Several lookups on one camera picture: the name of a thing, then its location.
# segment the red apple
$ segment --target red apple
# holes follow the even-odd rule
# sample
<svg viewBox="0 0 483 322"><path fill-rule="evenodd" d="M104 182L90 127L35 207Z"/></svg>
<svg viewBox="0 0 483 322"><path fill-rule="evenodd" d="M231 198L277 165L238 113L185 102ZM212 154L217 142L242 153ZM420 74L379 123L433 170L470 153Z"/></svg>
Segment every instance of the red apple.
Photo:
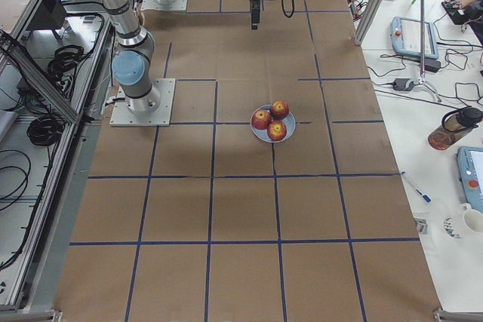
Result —
<svg viewBox="0 0 483 322"><path fill-rule="evenodd" d="M251 125L257 130L266 130L272 122L272 115L266 109L259 109L251 116Z"/></svg>
<svg viewBox="0 0 483 322"><path fill-rule="evenodd" d="M278 100L270 106L270 113L275 120L282 120L289 113L288 104L283 100Z"/></svg>
<svg viewBox="0 0 483 322"><path fill-rule="evenodd" d="M272 141L280 141L287 136L287 128L282 121L273 121L269 124L269 128L266 133L269 135L269 138Z"/></svg>

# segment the blue plate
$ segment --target blue plate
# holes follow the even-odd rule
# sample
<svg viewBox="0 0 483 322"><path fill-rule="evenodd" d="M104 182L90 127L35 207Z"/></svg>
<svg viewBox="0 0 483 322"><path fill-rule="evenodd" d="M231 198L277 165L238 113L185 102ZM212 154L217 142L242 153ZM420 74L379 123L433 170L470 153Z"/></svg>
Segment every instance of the blue plate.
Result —
<svg viewBox="0 0 483 322"><path fill-rule="evenodd" d="M271 105L261 106L258 109L256 109L254 111L254 113L256 111L261 110L261 109L267 109L268 110L268 109L270 109L270 106ZM258 137L260 140L265 141L266 143L281 143L282 141L285 141L290 136L292 136L292 134L294 133L294 131L295 131L295 117L294 117L294 115L292 115L292 112L289 112L288 115L285 118L283 118L281 121L285 124L285 127L287 128L287 134L280 141L272 141L269 138L269 135L266 132L266 130L258 130L255 127L253 127L251 125L251 123L250 123L250 127L251 127L251 130L254 132L255 136Z"/></svg>

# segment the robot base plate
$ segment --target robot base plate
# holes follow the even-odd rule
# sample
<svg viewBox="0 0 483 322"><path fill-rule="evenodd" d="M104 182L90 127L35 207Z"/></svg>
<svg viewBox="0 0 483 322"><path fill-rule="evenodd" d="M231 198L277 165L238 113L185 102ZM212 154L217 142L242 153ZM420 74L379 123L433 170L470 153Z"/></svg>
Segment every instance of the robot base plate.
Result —
<svg viewBox="0 0 483 322"><path fill-rule="evenodd" d="M171 121L171 110L173 108L174 88L176 79L157 78L152 82L161 94L159 107L152 112L133 113L126 103L117 102L112 111L111 126L169 126ZM124 98L124 91L119 88L118 98Z"/></svg>
<svg viewBox="0 0 483 322"><path fill-rule="evenodd" d="M169 4L160 4L155 0L143 0L142 11L186 11L188 0L176 0Z"/></svg>

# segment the pen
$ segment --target pen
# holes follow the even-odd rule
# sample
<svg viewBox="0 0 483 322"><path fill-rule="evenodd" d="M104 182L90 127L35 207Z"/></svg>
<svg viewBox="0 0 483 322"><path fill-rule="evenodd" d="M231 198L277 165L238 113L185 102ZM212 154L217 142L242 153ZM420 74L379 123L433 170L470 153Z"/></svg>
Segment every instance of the pen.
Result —
<svg viewBox="0 0 483 322"><path fill-rule="evenodd" d="M402 176L402 177L404 177L404 178L406 179L406 181L408 182L408 184L409 184L409 185L411 185L411 186L413 187L413 189L414 189L414 190L416 190L416 192L417 192L419 195L421 195L421 198L423 198L423 199L424 199L424 201L425 201L426 203L429 203L429 202L431 201L431 198L430 198L428 195L424 194L424 193L421 191L421 189L420 189L420 188L418 188L418 187L416 186L416 184L414 183L414 181L413 181L412 179L410 179L410 178L409 178L409 176L406 174L406 172L405 172L405 171L403 171L403 172L401 173L401 176Z"/></svg>

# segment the water bottle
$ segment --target water bottle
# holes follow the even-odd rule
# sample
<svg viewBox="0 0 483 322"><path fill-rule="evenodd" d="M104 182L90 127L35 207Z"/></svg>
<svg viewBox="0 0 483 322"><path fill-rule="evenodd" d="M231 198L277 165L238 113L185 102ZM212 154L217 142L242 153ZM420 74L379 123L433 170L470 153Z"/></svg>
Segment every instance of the water bottle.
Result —
<svg viewBox="0 0 483 322"><path fill-rule="evenodd" d="M445 150L477 128L483 113L474 107L456 109L443 116L441 126L428 136L429 144L437 150Z"/></svg>

